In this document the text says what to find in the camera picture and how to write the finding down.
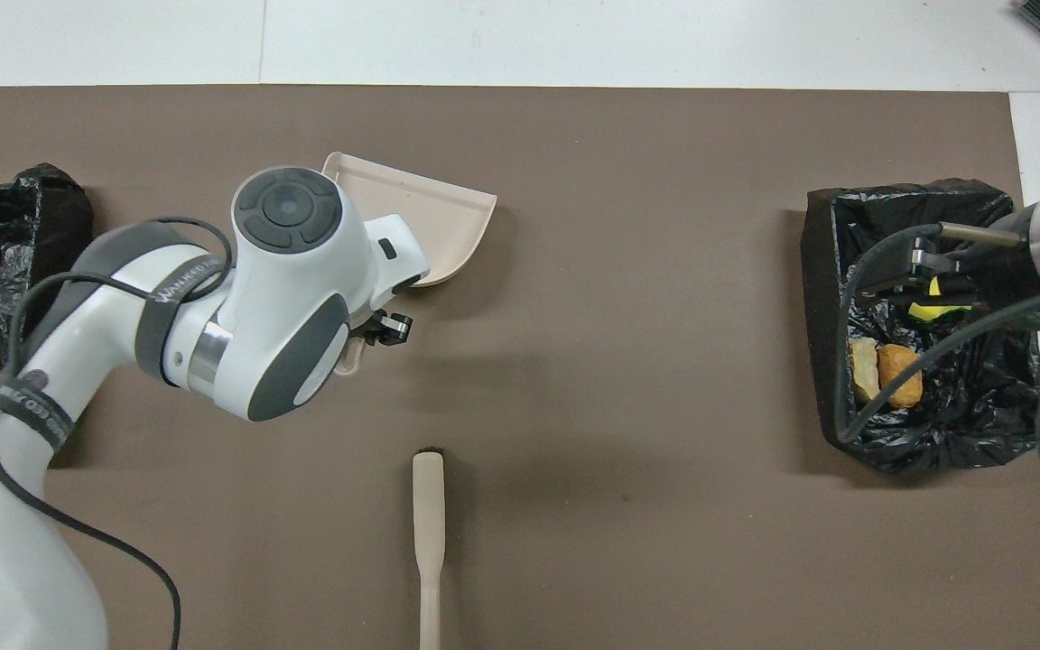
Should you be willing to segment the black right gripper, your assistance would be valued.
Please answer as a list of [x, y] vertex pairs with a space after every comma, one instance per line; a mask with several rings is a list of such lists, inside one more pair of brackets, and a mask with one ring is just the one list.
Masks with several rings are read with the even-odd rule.
[[[1019, 235], [1019, 246], [987, 246], [956, 240], [945, 250], [937, 237], [909, 240], [909, 272], [884, 274], [859, 285], [859, 308], [888, 304], [898, 308], [977, 305], [977, 291], [991, 311], [1040, 295], [1040, 275], [1029, 254], [1029, 226], [1035, 211], [1022, 209], [987, 226], [987, 230]], [[970, 278], [964, 272], [971, 255]]]

